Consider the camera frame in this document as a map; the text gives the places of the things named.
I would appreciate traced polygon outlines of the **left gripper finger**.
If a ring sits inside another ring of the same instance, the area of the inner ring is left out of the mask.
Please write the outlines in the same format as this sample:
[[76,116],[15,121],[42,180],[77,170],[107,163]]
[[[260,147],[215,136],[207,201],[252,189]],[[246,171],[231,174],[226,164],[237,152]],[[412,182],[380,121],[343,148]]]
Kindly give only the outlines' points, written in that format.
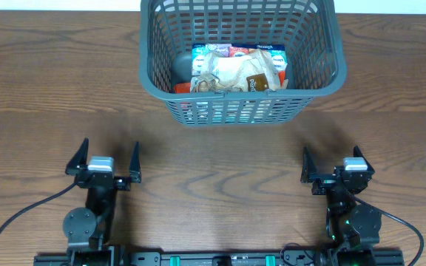
[[129,177],[132,183],[141,183],[141,165],[139,160],[139,142],[135,144],[129,164]]
[[65,168],[65,174],[76,176],[82,170],[87,168],[88,148],[89,148],[89,139],[85,137],[81,146],[77,150],[77,152],[73,155],[73,157],[68,162]]

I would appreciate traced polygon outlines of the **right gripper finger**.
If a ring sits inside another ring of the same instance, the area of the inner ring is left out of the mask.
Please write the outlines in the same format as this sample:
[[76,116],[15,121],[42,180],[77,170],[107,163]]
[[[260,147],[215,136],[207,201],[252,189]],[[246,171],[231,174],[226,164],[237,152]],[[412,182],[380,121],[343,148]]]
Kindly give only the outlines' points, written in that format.
[[361,152],[360,148],[358,146],[354,146],[353,148],[353,156],[355,158],[359,158],[361,161],[363,161],[366,166],[367,169],[366,171],[368,172],[372,172],[373,174],[375,173],[374,168],[372,167],[372,165],[367,161],[367,159],[365,158],[365,156],[363,155],[363,153]]
[[312,183],[317,174],[317,167],[314,164],[313,158],[307,147],[303,148],[302,151],[302,173],[300,182],[301,183]]

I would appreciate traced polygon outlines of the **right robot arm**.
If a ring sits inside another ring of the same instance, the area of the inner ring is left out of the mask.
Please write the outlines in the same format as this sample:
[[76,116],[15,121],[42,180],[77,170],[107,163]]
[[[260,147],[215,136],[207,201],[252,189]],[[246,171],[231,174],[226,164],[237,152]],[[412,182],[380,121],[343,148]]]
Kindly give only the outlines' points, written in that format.
[[333,244],[314,254],[315,265],[376,265],[373,246],[379,243],[382,215],[372,207],[359,203],[355,195],[368,187],[375,173],[356,146],[352,157],[343,159],[331,174],[318,171],[311,153],[303,149],[300,182],[312,184],[313,195],[327,200],[325,229]]

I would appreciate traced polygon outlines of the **Kleenex tissue multipack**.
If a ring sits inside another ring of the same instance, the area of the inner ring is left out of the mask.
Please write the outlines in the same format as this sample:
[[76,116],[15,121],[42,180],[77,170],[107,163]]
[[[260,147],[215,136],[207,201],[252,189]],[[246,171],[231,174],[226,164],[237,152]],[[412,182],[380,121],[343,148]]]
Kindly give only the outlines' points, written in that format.
[[209,52],[217,52],[224,57],[248,55],[255,50],[263,50],[271,55],[274,66],[279,72],[285,71],[288,60],[285,47],[279,44],[193,44],[192,74],[199,75]]

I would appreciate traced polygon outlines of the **teal wipes packet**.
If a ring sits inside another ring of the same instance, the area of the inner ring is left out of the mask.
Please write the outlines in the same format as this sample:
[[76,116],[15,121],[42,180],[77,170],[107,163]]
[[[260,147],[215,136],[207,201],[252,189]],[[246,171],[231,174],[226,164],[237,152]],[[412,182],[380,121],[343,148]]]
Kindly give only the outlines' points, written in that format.
[[255,102],[250,100],[214,101],[212,103],[212,123],[247,123],[251,118],[254,106]]

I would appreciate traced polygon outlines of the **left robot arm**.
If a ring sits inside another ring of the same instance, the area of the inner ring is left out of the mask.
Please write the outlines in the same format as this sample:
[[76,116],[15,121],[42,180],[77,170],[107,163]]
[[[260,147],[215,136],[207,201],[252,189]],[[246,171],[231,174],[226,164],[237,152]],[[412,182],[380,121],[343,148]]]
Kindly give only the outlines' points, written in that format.
[[142,180],[139,144],[135,144],[129,174],[115,174],[111,157],[88,160],[89,140],[68,162],[65,173],[74,177],[74,185],[87,190],[83,208],[75,208],[64,217],[63,231],[68,240],[68,265],[128,265],[124,249],[109,244],[116,198],[119,191],[130,191],[131,184]]

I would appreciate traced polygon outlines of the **orange cracker box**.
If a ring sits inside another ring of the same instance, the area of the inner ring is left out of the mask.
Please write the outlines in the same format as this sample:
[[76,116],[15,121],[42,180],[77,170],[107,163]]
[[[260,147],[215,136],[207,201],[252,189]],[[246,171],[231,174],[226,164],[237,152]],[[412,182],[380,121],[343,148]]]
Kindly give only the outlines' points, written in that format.
[[193,92],[263,92],[284,89],[288,85],[285,79],[285,71],[272,73],[269,77],[265,72],[254,73],[240,71],[237,75],[223,75],[219,77],[206,73],[195,76],[187,83],[179,83],[174,86],[174,91],[180,93]]

